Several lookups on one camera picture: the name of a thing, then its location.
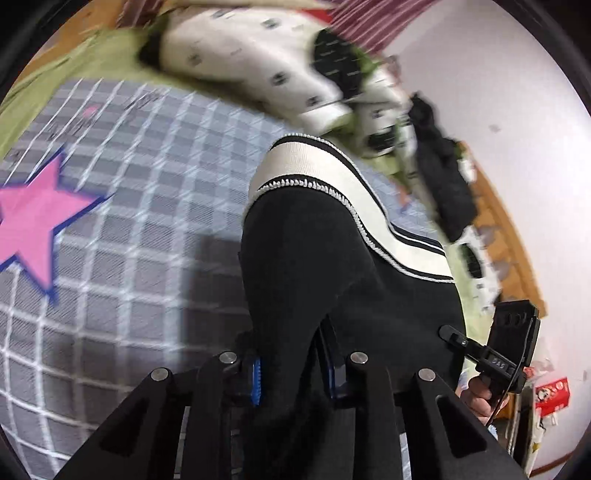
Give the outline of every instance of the metal screw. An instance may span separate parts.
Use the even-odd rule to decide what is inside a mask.
[[[430,368],[422,368],[418,371],[418,377],[425,382],[432,382],[435,380],[435,372]]]
[[[234,352],[224,352],[219,356],[219,359],[223,364],[232,364],[238,359],[238,356]]]
[[[157,368],[155,370],[152,370],[150,376],[152,377],[152,380],[160,382],[168,378],[168,370],[166,370],[165,368]]]
[[[365,364],[369,360],[369,357],[363,352],[353,352],[350,359],[354,364]]]

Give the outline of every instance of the red and white packaging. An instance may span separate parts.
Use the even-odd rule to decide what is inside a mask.
[[[545,417],[569,406],[570,390],[566,377],[535,388],[535,409]]]

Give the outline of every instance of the hand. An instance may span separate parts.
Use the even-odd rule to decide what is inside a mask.
[[[468,382],[468,388],[460,394],[462,401],[468,406],[474,415],[486,425],[486,422],[492,415],[494,407],[491,407],[487,400],[492,397],[491,391],[488,386],[491,384],[491,380],[483,375],[474,377]],[[502,407],[507,405],[509,398],[506,397],[503,401]]]

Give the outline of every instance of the gray checkered blanket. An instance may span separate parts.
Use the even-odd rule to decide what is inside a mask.
[[[248,183],[284,123],[219,99],[110,80],[65,83],[0,163],[27,182],[65,144],[61,180],[108,200],[55,236],[52,302],[0,271],[0,424],[34,480],[59,471],[155,367],[183,371],[250,328],[238,251]],[[359,168],[391,220],[422,206]]]

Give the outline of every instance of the black fabric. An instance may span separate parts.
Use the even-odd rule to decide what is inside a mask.
[[[463,358],[437,335],[446,323],[465,331],[455,285],[392,268],[338,200],[303,187],[264,194],[245,219],[241,266],[263,392],[244,427],[246,480],[351,478],[350,417],[330,409],[311,349],[326,315],[343,352],[385,362],[395,390],[424,367],[457,384]]]
[[[408,116],[417,136],[417,170],[435,202],[437,223],[450,242],[476,218],[470,187],[457,167],[456,143],[439,131],[433,107],[417,94]]]
[[[353,45],[330,30],[320,30],[314,42],[312,66],[335,82],[347,100],[361,92],[363,75]]]

